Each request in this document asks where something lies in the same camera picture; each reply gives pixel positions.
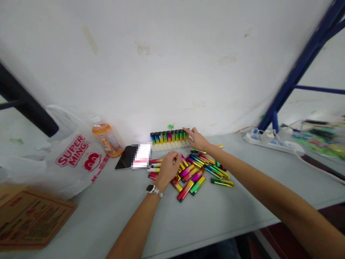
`power strip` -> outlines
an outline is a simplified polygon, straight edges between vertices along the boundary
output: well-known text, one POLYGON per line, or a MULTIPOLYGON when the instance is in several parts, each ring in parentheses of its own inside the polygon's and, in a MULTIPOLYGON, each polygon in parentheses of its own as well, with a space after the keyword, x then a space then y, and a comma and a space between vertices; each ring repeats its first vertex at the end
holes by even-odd
POLYGON ((263 146, 263 147, 268 147, 271 149, 275 149, 275 150, 279 150, 282 152, 286 152, 286 153, 290 153, 290 154, 295 154, 295 151, 298 154, 304 154, 304 149, 297 143, 295 142, 291 142, 291 141, 284 141, 284 142, 280 142, 277 139, 271 140, 269 143, 267 144, 262 144, 261 142, 261 135, 251 135, 250 133, 247 133, 243 139, 250 143, 250 144, 255 144, 258 146, 263 146))

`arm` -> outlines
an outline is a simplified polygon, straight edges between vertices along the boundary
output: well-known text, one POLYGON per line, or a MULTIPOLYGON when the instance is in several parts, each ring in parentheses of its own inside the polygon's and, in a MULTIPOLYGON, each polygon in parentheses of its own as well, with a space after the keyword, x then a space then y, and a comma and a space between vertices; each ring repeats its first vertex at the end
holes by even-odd
MULTIPOLYGON (((161 192, 165 191, 169 182, 177 174, 180 162, 181 153, 177 154, 175 151, 170 151, 164 157, 158 178, 153 183, 161 192), (174 164, 173 159, 176 156, 177 160, 174 164)), ((122 230, 114 246, 111 248, 107 259, 141 258, 159 202, 160 198, 157 194, 146 195, 139 208, 122 230)))
POLYGON ((299 195, 240 159, 210 144, 196 128, 184 128, 190 145, 220 162, 294 234, 312 258, 344 258, 345 236, 299 195))

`metal frame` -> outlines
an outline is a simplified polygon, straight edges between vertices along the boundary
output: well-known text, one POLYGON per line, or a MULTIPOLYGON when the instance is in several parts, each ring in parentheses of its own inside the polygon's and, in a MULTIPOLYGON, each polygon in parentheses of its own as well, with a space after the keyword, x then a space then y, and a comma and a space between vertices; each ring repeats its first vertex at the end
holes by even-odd
POLYGON ((48 137, 53 136, 59 127, 39 103, 0 63, 0 95, 8 102, 0 104, 0 110, 16 108, 48 137))
POLYGON ((325 43, 345 27, 345 20, 341 21, 344 14, 345 0, 334 0, 318 28, 315 30, 313 36, 302 51, 294 67, 290 71, 287 79, 275 96, 264 118, 261 120, 258 129, 264 131, 272 123, 273 129, 275 129, 277 133, 279 132, 277 113, 294 89, 345 94, 345 90, 340 89, 298 85, 298 82, 303 77, 304 73, 307 71, 325 43))

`plastic bag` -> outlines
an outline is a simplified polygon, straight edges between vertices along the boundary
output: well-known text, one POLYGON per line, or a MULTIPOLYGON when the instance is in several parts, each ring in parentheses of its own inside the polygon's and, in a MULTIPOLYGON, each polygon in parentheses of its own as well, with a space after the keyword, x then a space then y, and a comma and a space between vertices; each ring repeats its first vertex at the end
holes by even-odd
POLYGON ((95 181, 109 157, 80 113, 56 105, 47 112, 59 131, 28 156, 5 159, 0 185, 31 185, 70 199, 95 181))

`smartphone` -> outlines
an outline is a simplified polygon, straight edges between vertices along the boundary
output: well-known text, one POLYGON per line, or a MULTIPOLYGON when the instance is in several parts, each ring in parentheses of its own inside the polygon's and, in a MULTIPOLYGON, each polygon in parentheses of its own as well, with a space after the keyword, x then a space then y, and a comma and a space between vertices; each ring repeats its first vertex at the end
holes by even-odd
POLYGON ((132 166, 132 162, 137 153, 137 150, 138 145, 127 146, 123 151, 118 164, 115 166, 115 170, 130 168, 132 166))

